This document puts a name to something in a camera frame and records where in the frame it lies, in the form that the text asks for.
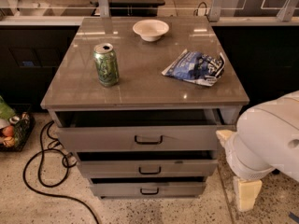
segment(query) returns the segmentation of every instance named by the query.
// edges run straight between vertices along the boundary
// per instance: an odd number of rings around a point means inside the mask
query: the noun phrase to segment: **power cord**
[[[69,200],[73,200],[77,203],[81,203],[82,205],[84,205],[90,212],[91,214],[93,215],[93,218],[95,220],[95,223],[99,224],[99,221],[97,220],[97,217],[95,215],[95,213],[93,212],[93,210],[91,209],[90,206],[88,206],[85,202],[77,199],[77,198],[74,198],[74,197],[71,197],[71,196],[66,196],[66,195],[58,195],[58,194],[52,194],[52,193],[47,193],[47,192],[42,192],[40,190],[37,190],[37,189],[34,189],[33,187],[31,187],[29,185],[29,183],[27,182],[27,179],[26,179],[26,172],[27,172],[27,168],[28,166],[30,165],[30,163],[36,158],[38,157],[39,155],[41,155],[41,160],[40,160],[40,163],[39,163],[39,167],[38,167],[38,172],[37,172],[37,176],[38,176],[38,180],[40,182],[40,184],[44,187],[47,187],[47,188],[55,188],[59,185],[61,185],[62,183],[65,182],[65,180],[67,179],[68,175],[69,175],[69,172],[70,172],[70,169],[74,166],[76,166],[76,163],[73,163],[73,164],[70,164],[69,163],[69,158],[72,157],[73,155],[71,153],[67,153],[67,154],[64,154],[60,149],[57,149],[56,147],[57,146],[62,146],[62,144],[59,142],[59,140],[57,138],[54,138],[50,135],[50,127],[53,125],[53,121],[50,121],[49,123],[47,123],[41,130],[41,133],[39,135],[39,142],[40,142],[40,145],[41,145],[41,151],[37,152],[25,165],[24,167],[24,170],[23,170],[23,173],[22,173],[22,179],[23,179],[23,182],[25,183],[25,185],[27,186],[28,189],[32,190],[33,192],[37,193],[37,194],[40,194],[40,195],[44,195],[44,196],[48,196],[48,197],[55,197],[55,198],[64,198],[64,199],[69,199]],[[45,149],[44,148],[44,144],[43,144],[43,133],[47,131],[47,136],[48,138],[50,138],[52,141],[48,144],[48,148]],[[45,153],[47,152],[58,152],[60,155],[63,156],[63,159],[62,159],[62,165],[64,166],[64,168],[66,169],[65,171],[65,174],[64,174],[64,178],[55,183],[55,184],[46,184],[41,176],[42,176],[42,169],[43,169],[43,164],[44,164],[44,160],[45,160]]]
[[[207,4],[205,2],[201,2],[198,6],[197,6],[197,9],[193,12],[193,16],[198,16],[198,10],[201,6],[204,6],[204,8],[206,9],[205,10],[205,14],[204,16],[207,15]]]

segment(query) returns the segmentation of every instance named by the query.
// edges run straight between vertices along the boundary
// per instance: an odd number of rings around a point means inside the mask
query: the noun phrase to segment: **chip bag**
[[[181,55],[162,74],[166,77],[191,82],[197,85],[212,86],[224,72],[225,60],[220,53],[217,60],[199,51],[187,51]]]

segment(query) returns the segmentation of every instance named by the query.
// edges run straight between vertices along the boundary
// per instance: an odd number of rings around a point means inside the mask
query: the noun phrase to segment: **black handle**
[[[138,141],[138,136],[135,135],[135,142],[139,145],[160,145],[163,142],[163,136],[160,136],[160,140],[159,141],[153,141],[153,142],[141,142]]]
[[[141,171],[141,167],[139,167],[139,173],[141,175],[158,175],[160,172],[161,172],[161,167],[160,166],[159,166],[158,171],[157,172],[153,172],[153,173],[144,173],[144,172]]]
[[[140,189],[140,193],[142,195],[157,195],[159,193],[159,188],[157,188],[154,192],[144,192],[143,189]]]

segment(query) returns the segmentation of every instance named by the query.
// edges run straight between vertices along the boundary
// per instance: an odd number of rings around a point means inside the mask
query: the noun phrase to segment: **black cabinet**
[[[299,90],[299,26],[214,26],[249,105]]]
[[[0,94],[11,104],[40,103],[77,26],[0,26]]]

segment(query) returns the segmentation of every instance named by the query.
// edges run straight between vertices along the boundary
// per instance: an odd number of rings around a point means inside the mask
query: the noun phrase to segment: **bowl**
[[[133,31],[145,41],[157,41],[169,31],[167,23],[159,20],[143,20],[133,26]]]

